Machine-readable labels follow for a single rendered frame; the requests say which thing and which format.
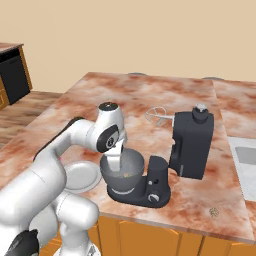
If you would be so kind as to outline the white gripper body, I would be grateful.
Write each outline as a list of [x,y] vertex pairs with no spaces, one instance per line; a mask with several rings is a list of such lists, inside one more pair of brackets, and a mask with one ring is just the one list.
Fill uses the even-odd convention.
[[121,156],[123,146],[115,146],[105,153],[107,163],[111,171],[119,172],[121,169]]

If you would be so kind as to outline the grey mixer bowl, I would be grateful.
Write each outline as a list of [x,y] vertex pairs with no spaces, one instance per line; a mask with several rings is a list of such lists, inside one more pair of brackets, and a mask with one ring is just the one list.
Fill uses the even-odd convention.
[[112,169],[112,164],[105,155],[101,157],[100,169],[109,189],[117,194],[128,194],[141,180],[144,173],[144,158],[138,151],[124,148],[118,171]]

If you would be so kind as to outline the dark grey stand mixer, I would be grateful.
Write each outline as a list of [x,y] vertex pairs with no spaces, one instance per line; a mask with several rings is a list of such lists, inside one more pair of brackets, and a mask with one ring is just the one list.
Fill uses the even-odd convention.
[[[185,178],[201,180],[204,176],[206,162],[214,130],[214,115],[205,104],[197,104],[190,112],[177,112],[173,121],[173,139],[169,161],[160,156],[151,156],[147,175],[128,194],[117,194],[107,186],[109,196],[118,202],[161,208],[171,197],[168,184],[168,169],[176,171]],[[152,203],[150,194],[157,194],[160,200]]]

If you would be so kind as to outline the white round plate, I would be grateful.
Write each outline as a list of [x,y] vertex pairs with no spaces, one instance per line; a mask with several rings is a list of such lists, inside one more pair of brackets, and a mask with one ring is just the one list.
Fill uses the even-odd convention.
[[76,161],[64,166],[67,182],[65,191],[80,194],[92,190],[102,179],[100,167],[90,161]]

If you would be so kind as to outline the orange cupboard door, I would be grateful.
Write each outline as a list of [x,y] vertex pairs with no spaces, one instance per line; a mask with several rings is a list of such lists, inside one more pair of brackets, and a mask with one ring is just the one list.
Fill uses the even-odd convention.
[[134,222],[119,223],[121,256],[176,256],[179,234]]
[[119,220],[101,216],[98,221],[98,229],[103,256],[121,256]]
[[202,235],[183,233],[179,256],[197,256],[201,244]]
[[256,245],[205,237],[200,256],[256,256]]

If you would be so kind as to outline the wooden cupboard run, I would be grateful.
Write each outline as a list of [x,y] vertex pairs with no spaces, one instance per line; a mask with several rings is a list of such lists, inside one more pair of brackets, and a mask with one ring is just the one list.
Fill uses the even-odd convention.
[[[1,43],[0,42],[0,54],[8,52],[8,51],[13,50],[13,49],[18,49],[19,50],[20,57],[21,57],[22,64],[23,64],[23,68],[24,68],[24,71],[25,71],[25,74],[26,74],[28,86],[29,86],[30,91],[31,91],[32,90],[32,83],[31,83],[27,63],[26,63],[26,60],[25,60],[24,52],[23,52],[23,45],[22,44]],[[13,104],[9,103],[8,96],[7,96],[3,81],[2,81],[2,77],[0,76],[0,110],[4,109],[8,105],[13,105]]]

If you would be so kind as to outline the grey sink basin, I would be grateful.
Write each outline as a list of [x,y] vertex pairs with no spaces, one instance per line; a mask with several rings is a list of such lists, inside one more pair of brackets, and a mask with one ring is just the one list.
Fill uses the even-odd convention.
[[256,202],[256,139],[229,137],[228,140],[243,197]]

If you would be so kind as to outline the black dishwasher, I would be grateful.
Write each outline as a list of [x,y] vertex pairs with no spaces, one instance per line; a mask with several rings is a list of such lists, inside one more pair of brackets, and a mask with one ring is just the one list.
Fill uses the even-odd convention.
[[0,76],[10,104],[30,93],[18,49],[0,54]]

